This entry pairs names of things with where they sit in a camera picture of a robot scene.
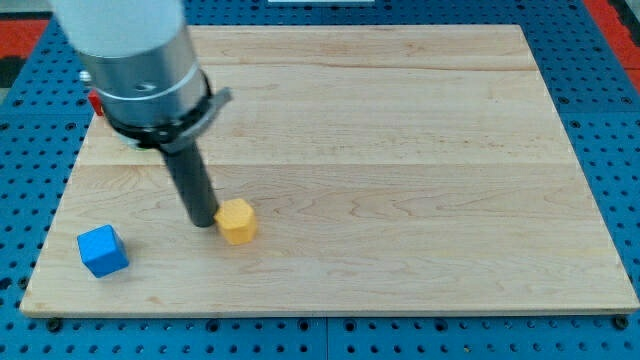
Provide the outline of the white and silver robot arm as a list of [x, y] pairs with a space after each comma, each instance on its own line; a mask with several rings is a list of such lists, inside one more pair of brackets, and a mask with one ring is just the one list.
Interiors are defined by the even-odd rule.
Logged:
[[196, 144], [232, 98], [212, 89], [177, 0], [51, 0], [54, 15], [111, 127], [132, 146], [156, 149], [191, 222], [218, 209]]

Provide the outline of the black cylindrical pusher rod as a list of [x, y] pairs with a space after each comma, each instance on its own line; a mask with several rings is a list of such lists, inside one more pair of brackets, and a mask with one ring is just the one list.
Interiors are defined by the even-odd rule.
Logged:
[[212, 226], [219, 204], [197, 144], [161, 154], [191, 222]]

